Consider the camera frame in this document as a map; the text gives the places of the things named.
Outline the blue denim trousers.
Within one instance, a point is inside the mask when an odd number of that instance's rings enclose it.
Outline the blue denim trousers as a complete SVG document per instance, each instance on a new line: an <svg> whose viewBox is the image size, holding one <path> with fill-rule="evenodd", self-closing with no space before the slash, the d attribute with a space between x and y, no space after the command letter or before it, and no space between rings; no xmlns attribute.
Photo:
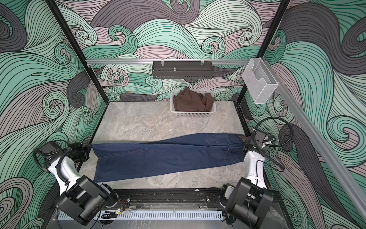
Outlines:
<svg viewBox="0 0 366 229"><path fill-rule="evenodd" d="M198 133L148 143L103 143L92 148L98 157L95 182L223 167L245 157L242 136L226 133Z"/></svg>

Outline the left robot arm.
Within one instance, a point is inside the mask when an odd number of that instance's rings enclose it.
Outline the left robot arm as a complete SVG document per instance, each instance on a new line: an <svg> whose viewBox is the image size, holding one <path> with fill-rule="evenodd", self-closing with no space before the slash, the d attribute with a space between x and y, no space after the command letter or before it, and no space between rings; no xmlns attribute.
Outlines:
<svg viewBox="0 0 366 229"><path fill-rule="evenodd" d="M61 143L54 140L34 148L32 156L36 165L53 174L59 184L56 208L86 226L102 209L115 206L118 195L108 185L99 185L79 174L76 164L89 159L91 145L67 143L63 148Z"/></svg>

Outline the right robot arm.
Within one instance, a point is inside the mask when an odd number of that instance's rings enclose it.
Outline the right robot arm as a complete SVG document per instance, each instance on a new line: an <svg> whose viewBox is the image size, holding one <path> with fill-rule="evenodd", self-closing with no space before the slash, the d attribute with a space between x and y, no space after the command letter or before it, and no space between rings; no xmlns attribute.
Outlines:
<svg viewBox="0 0 366 229"><path fill-rule="evenodd" d="M288 127L290 137L287 141L276 145L273 135L259 130L261 124L269 120L279 120ZM256 124L249 137L243 138L246 154L244 163L247 167L245 176L240 178L236 186L224 185L220 193L220 200L225 201L223 221L227 225L233 225L239 220L251 229L261 227L274 201L274 195L267 189L264 181L265 165L278 172L285 170L285 166L270 157L264 148L282 147L288 144L292 137L293 130L289 122L281 117L268 117Z"/></svg>

